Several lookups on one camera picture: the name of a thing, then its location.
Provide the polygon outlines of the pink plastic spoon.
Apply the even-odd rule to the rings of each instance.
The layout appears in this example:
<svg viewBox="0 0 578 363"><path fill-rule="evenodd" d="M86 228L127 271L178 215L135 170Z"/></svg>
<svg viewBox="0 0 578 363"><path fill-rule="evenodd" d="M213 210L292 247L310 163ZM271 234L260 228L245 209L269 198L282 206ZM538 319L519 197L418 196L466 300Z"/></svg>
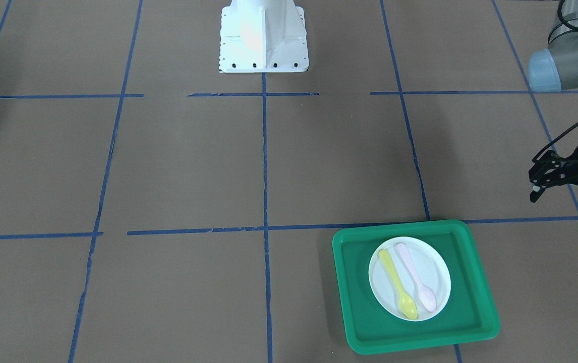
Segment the pink plastic spoon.
<svg viewBox="0 0 578 363"><path fill-rule="evenodd" d="M425 310L428 312L434 312L437 308L437 299L436 295L427 287L420 278L420 274L418 273L416 266L414 264L414 260L412 260L411 253L407 246L399 242L396 245L397 253L399 254L400 258L404 262L406 268L408 269L409 273L411 274L412 280L414 281L416 288L417 288L417 296L422 303Z"/></svg>

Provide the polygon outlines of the white round plate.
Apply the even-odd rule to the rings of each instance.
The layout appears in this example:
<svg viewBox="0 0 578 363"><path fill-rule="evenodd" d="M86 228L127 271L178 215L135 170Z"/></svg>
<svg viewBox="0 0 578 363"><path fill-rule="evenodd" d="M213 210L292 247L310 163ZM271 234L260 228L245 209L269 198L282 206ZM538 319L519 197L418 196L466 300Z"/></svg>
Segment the white round plate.
<svg viewBox="0 0 578 363"><path fill-rule="evenodd" d="M407 246L421 280L436 295L437 308L434 312L428 312L420 303L411 274L397 253L396 245L399 242ZM378 251L381 249L388 250L390 253L403 287L416 303L418 318L415 320L408 320L396 306L395 289L378 258ZM449 268L440 253L424 241L406 236L388 239L373 252L368 264L368 282L372 294L380 306L391 315L407 322L423 322L436 317L446 307L452 291Z"/></svg>

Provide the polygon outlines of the yellow plastic spoon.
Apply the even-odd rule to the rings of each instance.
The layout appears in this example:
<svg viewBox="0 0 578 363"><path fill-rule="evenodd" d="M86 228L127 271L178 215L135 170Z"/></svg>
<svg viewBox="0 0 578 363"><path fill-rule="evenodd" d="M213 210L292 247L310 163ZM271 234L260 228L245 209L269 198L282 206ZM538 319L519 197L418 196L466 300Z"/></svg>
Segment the yellow plastic spoon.
<svg viewBox="0 0 578 363"><path fill-rule="evenodd" d="M416 303L411 297L411 295L409 295L406 292L405 288L403 287L403 284L400 280L398 271L396 269L396 266L392 260L390 253L388 252L388 250L381 249L378 251L377 254L379 261L381 262L381 265L383 266L385 272L388 275L388 278L390 278L390 281L392 282L393 288L395 289L396 306L408 320L417 319L418 308L416 306Z"/></svg>

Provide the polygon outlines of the green plastic tray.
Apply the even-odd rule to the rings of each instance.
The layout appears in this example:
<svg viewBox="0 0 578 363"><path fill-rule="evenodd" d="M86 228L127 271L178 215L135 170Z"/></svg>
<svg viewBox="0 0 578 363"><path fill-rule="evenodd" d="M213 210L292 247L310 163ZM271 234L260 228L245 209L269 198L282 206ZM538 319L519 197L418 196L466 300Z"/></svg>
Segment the green plastic tray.
<svg viewBox="0 0 578 363"><path fill-rule="evenodd" d="M384 241L400 236L429 244L449 268L449 301L441 313L423 322L407 322L384 310L368 282L373 252ZM473 233L462 221L342 229L334 235L332 249L345 335L356 353L393 353L488 340L501 329Z"/></svg>

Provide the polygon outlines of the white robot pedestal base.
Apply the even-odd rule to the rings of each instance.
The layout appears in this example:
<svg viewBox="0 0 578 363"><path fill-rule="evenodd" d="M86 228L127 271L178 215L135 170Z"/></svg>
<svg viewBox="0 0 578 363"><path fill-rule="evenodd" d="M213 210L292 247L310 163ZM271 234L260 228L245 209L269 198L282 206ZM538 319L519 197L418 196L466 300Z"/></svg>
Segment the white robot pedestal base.
<svg viewBox="0 0 578 363"><path fill-rule="evenodd" d="M220 20L219 72L309 69L305 11L294 1L232 1Z"/></svg>

